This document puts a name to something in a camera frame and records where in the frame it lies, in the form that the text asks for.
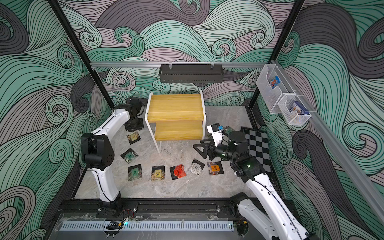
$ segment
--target patterned wall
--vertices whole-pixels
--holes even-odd
[[[311,0],[307,5],[320,0]],[[268,62],[294,0],[60,0],[91,61]],[[161,83],[155,68],[99,68],[116,103],[134,92],[199,93],[207,106],[247,105],[261,69],[223,83]]]
[[[384,194],[383,17],[383,1],[306,7],[278,62]],[[384,227],[313,126],[288,126],[261,97],[257,105],[273,166],[302,224],[320,239],[384,239]]]
[[[46,0],[0,1],[0,106],[0,238],[42,239],[110,114]]]

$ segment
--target checkerboard mat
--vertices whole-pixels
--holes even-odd
[[[256,157],[266,172],[271,172],[271,160],[269,157],[268,134],[255,129],[241,128],[248,141],[249,154]]]

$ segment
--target wooden shelf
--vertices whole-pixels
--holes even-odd
[[[152,95],[148,122],[203,121],[203,105],[200,94]]]
[[[203,128],[201,120],[157,122],[156,141],[201,139]]]

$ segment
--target metal rail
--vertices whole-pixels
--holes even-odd
[[[340,140],[328,127],[319,113],[314,111],[313,106],[308,102],[306,96],[303,95],[288,75],[285,74],[283,67],[277,61],[273,60],[272,63],[276,64],[282,70],[281,73],[285,76],[293,92],[296,93],[302,104],[310,111],[312,117],[309,121],[311,121],[312,125],[323,139],[323,142],[328,146],[333,157],[338,160],[340,166],[348,174],[349,178],[371,207],[372,211],[384,225],[384,198],[382,194],[373,185],[372,181],[352,158],[347,149],[341,144]]]
[[[222,65],[223,68],[263,68],[267,63],[245,62],[139,62],[139,61],[102,61],[91,62],[92,68],[159,68],[161,64],[209,64]]]

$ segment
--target marble floor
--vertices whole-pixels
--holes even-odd
[[[220,123],[223,126],[231,126],[235,130],[243,127],[251,127],[245,107],[205,107],[207,125]],[[128,131],[124,126],[111,140],[115,152],[112,164],[112,172],[116,186],[122,197],[150,198],[150,197],[231,197],[239,192],[246,193],[249,197],[255,197],[246,187],[243,181],[234,175],[229,162],[222,162],[224,174],[209,175],[208,158],[203,159],[192,147],[199,143],[193,141],[163,141],[161,153],[158,154],[148,128],[144,122],[144,129],[139,131],[141,140],[129,144]],[[120,154],[132,148],[139,156],[130,164],[127,164]],[[192,160],[197,159],[205,164],[202,173],[197,176],[187,171]],[[141,164],[142,175],[140,179],[128,181],[128,166]],[[169,168],[178,164],[185,166],[186,177],[176,180],[171,179]],[[151,182],[152,166],[165,166],[165,180]],[[91,172],[87,172],[76,193],[77,199],[98,198],[99,190],[95,178]]]

